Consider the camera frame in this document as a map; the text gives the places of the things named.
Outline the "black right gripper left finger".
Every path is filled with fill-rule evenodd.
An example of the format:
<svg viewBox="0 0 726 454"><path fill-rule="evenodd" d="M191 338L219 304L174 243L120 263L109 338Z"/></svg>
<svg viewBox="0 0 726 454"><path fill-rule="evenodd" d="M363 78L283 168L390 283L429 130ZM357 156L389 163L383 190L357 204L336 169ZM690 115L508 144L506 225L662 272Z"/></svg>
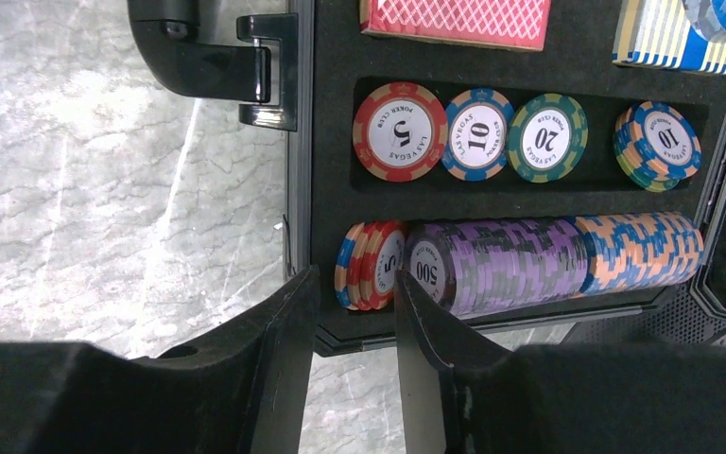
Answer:
<svg viewBox="0 0 726 454"><path fill-rule="evenodd" d="M156 358L0 342L0 453L295 453L319 305L311 266Z"/></svg>

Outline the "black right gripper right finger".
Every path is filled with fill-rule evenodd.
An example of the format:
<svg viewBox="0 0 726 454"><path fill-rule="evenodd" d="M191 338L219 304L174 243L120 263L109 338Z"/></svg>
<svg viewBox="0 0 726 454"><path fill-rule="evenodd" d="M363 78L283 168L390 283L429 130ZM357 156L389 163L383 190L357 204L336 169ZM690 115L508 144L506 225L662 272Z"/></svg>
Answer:
<svg viewBox="0 0 726 454"><path fill-rule="evenodd" d="M394 285L409 453L726 453L726 348L672 343L506 349Z"/></svg>

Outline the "black poker set case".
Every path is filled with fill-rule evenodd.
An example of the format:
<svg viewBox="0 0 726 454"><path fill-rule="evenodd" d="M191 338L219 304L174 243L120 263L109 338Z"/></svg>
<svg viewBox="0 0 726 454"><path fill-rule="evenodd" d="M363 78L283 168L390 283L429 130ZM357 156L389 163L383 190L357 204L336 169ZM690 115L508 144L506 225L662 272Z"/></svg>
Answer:
<svg viewBox="0 0 726 454"><path fill-rule="evenodd" d="M333 291L347 229L361 221L528 218L677 210L709 213L726 157L726 76L612 64L616 1L555 1L537 53L379 39L363 35L354 1L291 1L281 13L226 20L237 44L219 44L216 1L131 1L130 29L153 76L189 97L238 102L240 122L288 132L285 272L320 268L315 350L324 357L391 346L389 310L355 315ZM555 183L528 183L505 172L483 183L436 168L411 183L387 183L353 155L354 110L393 81L411 81L448 99L491 86L522 103L543 93L570 95L585 108L588 147L576 169ZM617 116L634 102L663 101L693 123L702 171L653 194L634 186L613 158Z"/></svg>

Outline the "red playing card deck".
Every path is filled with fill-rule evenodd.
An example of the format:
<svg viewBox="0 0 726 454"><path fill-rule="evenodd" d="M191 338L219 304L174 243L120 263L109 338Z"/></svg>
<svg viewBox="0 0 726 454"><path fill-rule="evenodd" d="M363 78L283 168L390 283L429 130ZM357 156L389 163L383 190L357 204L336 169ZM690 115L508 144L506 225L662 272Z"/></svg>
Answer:
<svg viewBox="0 0 726 454"><path fill-rule="evenodd" d="M360 31L379 37L538 52L547 0L370 0L358 3Z"/></svg>

